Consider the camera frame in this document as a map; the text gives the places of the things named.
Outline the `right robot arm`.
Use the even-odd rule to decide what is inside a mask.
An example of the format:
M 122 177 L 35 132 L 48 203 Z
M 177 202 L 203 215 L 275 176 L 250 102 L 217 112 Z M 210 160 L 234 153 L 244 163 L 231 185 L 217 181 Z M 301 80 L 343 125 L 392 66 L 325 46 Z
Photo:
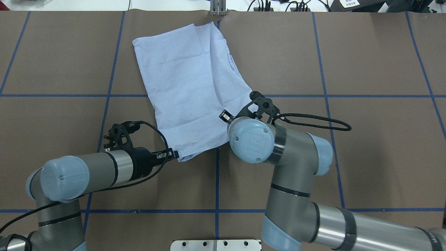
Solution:
M 444 251 L 445 229 L 399 225 L 310 200 L 314 178 L 325 175 L 333 148 L 323 139 L 224 110 L 234 154 L 248 163 L 274 165 L 261 238 L 277 251 L 303 243 L 333 251 Z

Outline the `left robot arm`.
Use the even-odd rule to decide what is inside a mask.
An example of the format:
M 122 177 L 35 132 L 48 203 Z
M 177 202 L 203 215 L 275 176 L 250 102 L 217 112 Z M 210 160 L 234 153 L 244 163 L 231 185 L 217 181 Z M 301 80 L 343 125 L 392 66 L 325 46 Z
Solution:
M 178 157 L 172 149 L 151 153 L 138 147 L 51 159 L 25 185 L 37 205 L 38 230 L 2 236 L 1 250 L 86 251 L 79 198 L 148 177 L 154 167 Z

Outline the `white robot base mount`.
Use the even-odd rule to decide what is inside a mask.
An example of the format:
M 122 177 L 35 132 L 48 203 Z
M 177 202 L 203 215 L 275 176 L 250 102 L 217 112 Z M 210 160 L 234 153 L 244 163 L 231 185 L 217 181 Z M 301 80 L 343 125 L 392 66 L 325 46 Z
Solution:
M 171 251 L 262 251 L 262 241 L 256 239 L 177 240 Z

